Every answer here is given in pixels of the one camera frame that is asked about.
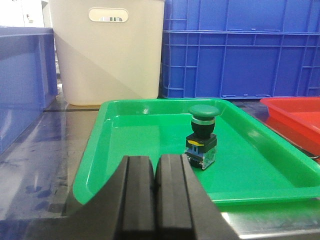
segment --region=silver ring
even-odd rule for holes
[[[192,116],[192,122],[199,125],[211,125],[216,122],[216,118],[213,118],[210,120],[199,120],[199,119],[196,119],[194,116]]]

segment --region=blue crate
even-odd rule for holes
[[[57,94],[53,29],[0,27],[0,153]]]
[[[320,96],[320,34],[164,31],[166,98]]]
[[[164,30],[319,33],[319,0],[166,0]]]

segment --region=green push button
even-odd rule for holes
[[[201,104],[190,107],[189,113],[191,113],[196,119],[206,121],[218,116],[220,114],[220,110],[215,106]]]

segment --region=green tray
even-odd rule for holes
[[[263,124],[221,99],[109,101],[101,105],[73,185],[82,204],[108,181],[124,155],[183,154],[188,109],[220,109],[216,162],[194,172],[218,205],[297,201],[320,196],[320,166]]]

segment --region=red tray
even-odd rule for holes
[[[264,98],[276,132],[314,155],[320,155],[320,97]]]

